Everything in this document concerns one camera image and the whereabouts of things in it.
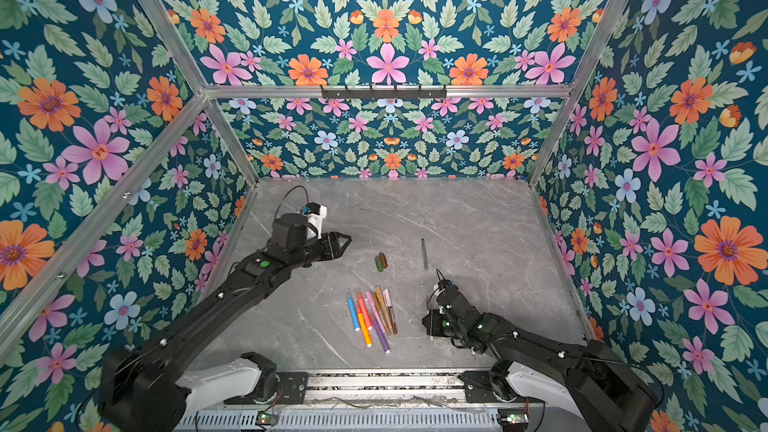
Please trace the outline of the dark green brown marker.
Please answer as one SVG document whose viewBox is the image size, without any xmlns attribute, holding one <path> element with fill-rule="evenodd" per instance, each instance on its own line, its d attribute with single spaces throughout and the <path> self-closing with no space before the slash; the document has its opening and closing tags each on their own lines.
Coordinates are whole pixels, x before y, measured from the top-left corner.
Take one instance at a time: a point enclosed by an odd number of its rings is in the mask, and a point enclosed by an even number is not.
<svg viewBox="0 0 768 432">
<path fill-rule="evenodd" d="M 424 270 L 429 270 L 429 258 L 428 258 L 428 252 L 426 247 L 426 240 L 425 238 L 420 239 L 420 247 L 421 247 L 421 256 L 422 256 L 422 265 Z"/>
</svg>

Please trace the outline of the ochre brown marker pen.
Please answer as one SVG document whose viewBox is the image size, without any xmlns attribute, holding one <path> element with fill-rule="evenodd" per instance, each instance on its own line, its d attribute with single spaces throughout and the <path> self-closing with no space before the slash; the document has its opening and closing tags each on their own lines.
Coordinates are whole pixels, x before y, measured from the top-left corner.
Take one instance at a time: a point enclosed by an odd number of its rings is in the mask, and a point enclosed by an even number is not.
<svg viewBox="0 0 768 432">
<path fill-rule="evenodd" d="M 380 313 L 380 315 L 382 316 L 382 318 L 384 320 L 385 330 L 386 330 L 388 335 L 391 335 L 392 332 L 393 332 L 393 329 L 392 329 L 392 326 L 391 326 L 391 323 L 390 323 L 390 319 L 389 319 L 389 315 L 388 315 L 388 309 L 387 309 L 386 303 L 384 301 L 384 296 L 383 296 L 382 288 L 380 286 L 376 286 L 375 287 L 375 293 L 376 293 L 376 299 L 378 300 L 378 304 L 379 304 L 379 313 Z"/>
</svg>

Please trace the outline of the light pink marker pen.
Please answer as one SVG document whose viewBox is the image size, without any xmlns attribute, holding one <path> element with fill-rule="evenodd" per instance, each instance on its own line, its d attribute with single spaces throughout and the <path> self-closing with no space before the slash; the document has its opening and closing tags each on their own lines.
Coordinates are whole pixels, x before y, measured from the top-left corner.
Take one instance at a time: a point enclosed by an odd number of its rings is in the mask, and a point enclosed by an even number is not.
<svg viewBox="0 0 768 432">
<path fill-rule="evenodd" d="M 394 315 L 393 303 L 392 303 L 392 300 L 391 300 L 390 292 L 389 292 L 389 290 L 387 288 L 385 288 L 384 291 L 383 291 L 383 297 L 384 297 L 385 306 L 386 306 L 386 309 L 387 309 L 387 314 L 388 314 L 388 317 L 389 317 L 392 333 L 393 334 L 397 334 L 398 333 L 398 329 L 397 329 L 397 324 L 396 324 L 395 315 Z"/>
</svg>

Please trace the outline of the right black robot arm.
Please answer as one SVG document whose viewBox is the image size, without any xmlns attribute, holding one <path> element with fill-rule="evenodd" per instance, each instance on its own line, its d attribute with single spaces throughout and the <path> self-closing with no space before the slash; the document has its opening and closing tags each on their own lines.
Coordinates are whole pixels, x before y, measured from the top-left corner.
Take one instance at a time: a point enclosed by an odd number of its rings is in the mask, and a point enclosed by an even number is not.
<svg viewBox="0 0 768 432">
<path fill-rule="evenodd" d="M 579 418 L 592 431 L 644 431 L 658 398 L 606 344 L 555 341 L 494 313 L 482 313 L 448 279 L 434 287 L 422 319 L 429 336 L 495 358 L 491 390 L 502 400 L 539 399 Z"/>
</svg>

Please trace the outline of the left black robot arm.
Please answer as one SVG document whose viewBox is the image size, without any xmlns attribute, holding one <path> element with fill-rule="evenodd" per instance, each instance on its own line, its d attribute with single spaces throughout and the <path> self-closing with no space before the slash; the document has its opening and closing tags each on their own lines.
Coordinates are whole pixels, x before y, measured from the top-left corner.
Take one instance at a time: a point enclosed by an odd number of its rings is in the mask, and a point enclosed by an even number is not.
<svg viewBox="0 0 768 432">
<path fill-rule="evenodd" d="M 322 209 L 274 220 L 270 240 L 238 262 L 224 282 L 155 337 L 102 362 L 100 415 L 122 431 L 171 431 L 188 414 L 232 398 L 267 402 L 278 392 L 276 365 L 255 353 L 208 369 L 191 364 L 241 315 L 272 295 L 297 268 L 343 256 L 348 234 L 322 229 Z"/>
</svg>

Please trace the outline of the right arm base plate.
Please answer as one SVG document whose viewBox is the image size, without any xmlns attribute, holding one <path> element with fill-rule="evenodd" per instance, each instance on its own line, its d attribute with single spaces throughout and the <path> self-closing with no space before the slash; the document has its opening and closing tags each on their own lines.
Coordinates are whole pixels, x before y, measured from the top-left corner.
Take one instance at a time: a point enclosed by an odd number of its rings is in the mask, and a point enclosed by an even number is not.
<svg viewBox="0 0 768 432">
<path fill-rule="evenodd" d="M 492 389 L 488 370 L 466 370 L 457 376 L 463 384 L 465 401 L 470 404 L 540 404 L 541 400 L 518 396 L 512 393 L 509 397 L 502 397 Z"/>
</svg>

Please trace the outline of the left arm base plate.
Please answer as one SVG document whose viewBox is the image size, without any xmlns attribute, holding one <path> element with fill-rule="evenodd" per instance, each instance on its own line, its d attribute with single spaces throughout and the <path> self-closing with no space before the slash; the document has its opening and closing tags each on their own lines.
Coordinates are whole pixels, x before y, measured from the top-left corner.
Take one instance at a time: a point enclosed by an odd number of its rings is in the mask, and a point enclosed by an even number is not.
<svg viewBox="0 0 768 432">
<path fill-rule="evenodd" d="M 276 372 L 254 392 L 224 400 L 226 405 L 298 405 L 308 391 L 307 372 Z"/>
</svg>

